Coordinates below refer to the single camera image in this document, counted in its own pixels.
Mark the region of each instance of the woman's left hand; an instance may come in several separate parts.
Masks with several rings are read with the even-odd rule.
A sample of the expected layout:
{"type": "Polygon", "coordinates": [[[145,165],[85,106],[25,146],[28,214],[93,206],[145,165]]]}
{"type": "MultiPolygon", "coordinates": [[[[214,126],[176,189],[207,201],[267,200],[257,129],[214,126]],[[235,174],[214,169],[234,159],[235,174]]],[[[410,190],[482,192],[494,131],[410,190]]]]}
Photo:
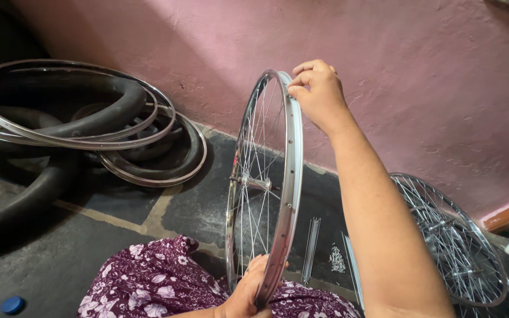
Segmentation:
{"type": "Polygon", "coordinates": [[[237,288],[223,305],[215,310],[216,318],[267,318],[272,317],[272,310],[266,307],[257,312],[255,296],[258,285],[264,277],[264,270],[268,262],[268,255],[258,255],[253,258],[247,267],[243,278],[237,288]]]}

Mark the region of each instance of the chrome rim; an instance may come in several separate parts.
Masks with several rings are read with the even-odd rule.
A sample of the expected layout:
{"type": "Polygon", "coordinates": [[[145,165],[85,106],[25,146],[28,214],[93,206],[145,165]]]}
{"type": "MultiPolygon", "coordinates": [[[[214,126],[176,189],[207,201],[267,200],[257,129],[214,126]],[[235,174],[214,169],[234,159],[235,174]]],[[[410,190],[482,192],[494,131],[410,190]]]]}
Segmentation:
{"type": "Polygon", "coordinates": [[[265,306],[282,277],[298,217],[303,137],[298,102],[285,72],[266,70],[245,110],[227,204],[227,279],[232,293],[252,258],[269,254],[256,304],[265,306]]]}
{"type": "Polygon", "coordinates": [[[470,306],[504,301],[508,286],[502,263],[470,218],[426,182],[400,173],[390,177],[410,207],[449,294],[470,306]]]}

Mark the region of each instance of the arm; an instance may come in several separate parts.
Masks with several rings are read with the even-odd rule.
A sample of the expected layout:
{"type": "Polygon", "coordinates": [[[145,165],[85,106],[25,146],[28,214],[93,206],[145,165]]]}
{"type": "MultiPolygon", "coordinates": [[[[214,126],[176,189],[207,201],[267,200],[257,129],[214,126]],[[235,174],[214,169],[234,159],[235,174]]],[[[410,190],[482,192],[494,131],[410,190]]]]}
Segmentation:
{"type": "Polygon", "coordinates": [[[350,113],[335,68],[315,60],[293,72],[288,92],[335,152],[367,317],[454,317],[414,218],[350,113]]]}

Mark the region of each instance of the concrete floor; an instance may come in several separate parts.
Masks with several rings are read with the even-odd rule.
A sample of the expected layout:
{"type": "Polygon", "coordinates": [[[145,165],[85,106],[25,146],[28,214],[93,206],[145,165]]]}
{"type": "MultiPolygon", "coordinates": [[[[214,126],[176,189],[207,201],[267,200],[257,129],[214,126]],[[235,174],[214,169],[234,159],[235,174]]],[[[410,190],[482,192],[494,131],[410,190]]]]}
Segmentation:
{"type": "MultiPolygon", "coordinates": [[[[0,235],[0,304],[20,295],[27,301],[21,317],[72,317],[101,264],[131,244],[177,234],[198,239],[194,257],[215,276],[224,265],[224,222],[228,177],[235,141],[204,129],[209,156],[197,176],[184,185],[145,189],[101,169],[89,169],[49,209],[47,217],[16,233],[0,235]]],[[[28,184],[32,174],[0,169],[0,204],[28,184]]],[[[334,174],[304,167],[300,212],[285,277],[300,280],[308,224],[322,224],[311,286],[355,300],[348,273],[331,271],[333,243],[342,250],[346,233],[339,183],[334,174]]],[[[509,257],[504,257],[509,273],[509,257]]]]}

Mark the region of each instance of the inner tube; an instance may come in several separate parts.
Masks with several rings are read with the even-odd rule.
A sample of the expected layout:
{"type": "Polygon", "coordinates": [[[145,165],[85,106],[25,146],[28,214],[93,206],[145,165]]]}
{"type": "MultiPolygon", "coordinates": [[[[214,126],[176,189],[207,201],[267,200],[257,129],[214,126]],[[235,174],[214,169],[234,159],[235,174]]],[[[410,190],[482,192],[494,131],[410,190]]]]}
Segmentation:
{"type": "MultiPolygon", "coordinates": [[[[29,108],[0,106],[0,113],[6,117],[14,118],[14,120],[16,120],[20,125],[33,127],[35,129],[53,127],[62,124],[62,122],[54,116],[29,108]]],[[[47,155],[63,151],[65,151],[64,148],[20,145],[0,140],[1,158],[46,157],[47,155]]]]}
{"type": "MultiPolygon", "coordinates": [[[[1,109],[9,112],[18,122],[40,125],[53,125],[60,121],[48,114],[24,112],[18,107],[1,109]]],[[[0,233],[17,227],[22,222],[32,220],[48,208],[60,197],[77,176],[79,152],[64,150],[62,153],[51,155],[44,170],[23,192],[15,196],[6,206],[0,208],[0,233]]]]}
{"type": "Polygon", "coordinates": [[[146,103],[144,88],[133,80],[97,74],[0,75],[0,105],[9,105],[25,95],[61,101],[78,99],[80,95],[109,93],[121,97],[95,114],[41,129],[39,133],[62,138],[102,135],[123,129],[131,123],[146,103]]]}

